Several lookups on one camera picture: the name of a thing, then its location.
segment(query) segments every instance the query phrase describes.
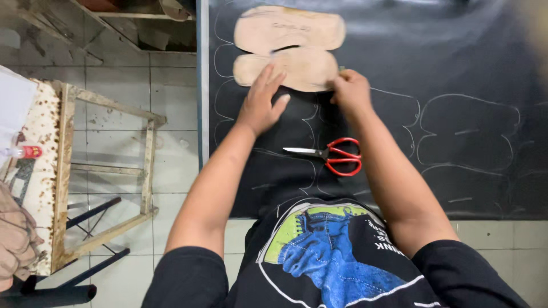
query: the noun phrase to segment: plastic bottle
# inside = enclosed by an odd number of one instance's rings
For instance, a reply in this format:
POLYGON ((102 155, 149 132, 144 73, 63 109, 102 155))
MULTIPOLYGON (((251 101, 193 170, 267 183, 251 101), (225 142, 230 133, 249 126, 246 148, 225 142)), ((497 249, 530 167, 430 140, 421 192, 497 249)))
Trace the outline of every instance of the plastic bottle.
POLYGON ((39 146, 16 146, 12 148, 0 149, 0 156, 13 158, 38 158, 42 155, 42 148, 39 146))

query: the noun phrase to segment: scissors blade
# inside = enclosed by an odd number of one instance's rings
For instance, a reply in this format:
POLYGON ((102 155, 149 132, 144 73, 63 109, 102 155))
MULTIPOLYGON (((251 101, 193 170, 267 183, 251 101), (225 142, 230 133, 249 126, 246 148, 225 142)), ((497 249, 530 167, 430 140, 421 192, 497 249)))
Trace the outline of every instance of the scissors blade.
POLYGON ((322 157, 323 151, 314 149, 305 149, 303 147, 284 147, 284 150, 293 153, 299 153, 303 155, 322 157))

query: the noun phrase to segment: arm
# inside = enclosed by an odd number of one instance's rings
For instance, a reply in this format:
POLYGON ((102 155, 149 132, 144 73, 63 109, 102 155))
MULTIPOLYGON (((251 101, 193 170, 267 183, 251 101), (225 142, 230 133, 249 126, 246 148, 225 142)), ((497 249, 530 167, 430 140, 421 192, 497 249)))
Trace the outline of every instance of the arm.
POLYGON ((289 102, 286 94, 272 106, 272 96, 285 78, 282 73, 267 83, 272 70, 273 65, 267 65, 257 77, 236 124, 192 184, 164 253, 177 247, 198 246, 223 257, 226 222, 255 139, 278 121, 289 102))
POLYGON ((373 110, 367 79, 344 70, 334 84, 332 103, 339 105, 357 135, 373 197, 398 248, 411 258, 438 239, 458 241, 428 184, 373 110))

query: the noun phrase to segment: red bottle label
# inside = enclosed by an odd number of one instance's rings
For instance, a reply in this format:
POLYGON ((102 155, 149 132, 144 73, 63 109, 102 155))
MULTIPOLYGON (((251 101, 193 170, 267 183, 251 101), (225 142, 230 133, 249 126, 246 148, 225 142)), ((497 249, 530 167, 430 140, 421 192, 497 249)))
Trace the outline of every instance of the red bottle label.
POLYGON ((25 156, 23 158, 38 158, 42 155, 42 148, 39 146, 22 146, 25 156))

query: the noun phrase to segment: scissors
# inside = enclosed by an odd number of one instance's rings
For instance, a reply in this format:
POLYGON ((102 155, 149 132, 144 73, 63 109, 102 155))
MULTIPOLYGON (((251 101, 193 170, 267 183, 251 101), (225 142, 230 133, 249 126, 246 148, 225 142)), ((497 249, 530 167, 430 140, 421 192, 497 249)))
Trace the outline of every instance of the scissors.
POLYGON ((308 156, 323 158, 326 161, 327 168, 329 168, 329 170, 331 170, 331 172, 333 172, 334 174, 336 174, 338 176, 353 176, 353 175, 356 175, 356 173, 358 173, 360 171, 360 169, 362 169, 362 156, 359 153, 358 154, 351 154, 351 153, 345 152, 341 149, 337 149, 335 147, 339 143, 346 142, 346 141, 353 142, 357 146, 359 146, 359 141, 358 140, 356 140, 354 138, 343 137, 343 138, 339 138, 339 139, 329 143, 327 145, 327 149, 325 149, 323 151, 314 150, 314 149, 305 149, 305 148, 302 148, 302 147, 284 147, 283 149, 288 151, 288 152, 299 153, 299 154, 302 154, 302 155, 308 155, 308 156), (329 153, 331 153, 331 152, 337 153, 341 156, 344 156, 345 158, 328 158, 329 153), (343 173, 343 172, 339 172, 339 171, 335 170, 335 168, 333 168, 332 164, 338 164, 338 163, 357 163, 357 167, 354 171, 351 171, 351 172, 348 172, 348 173, 343 173))

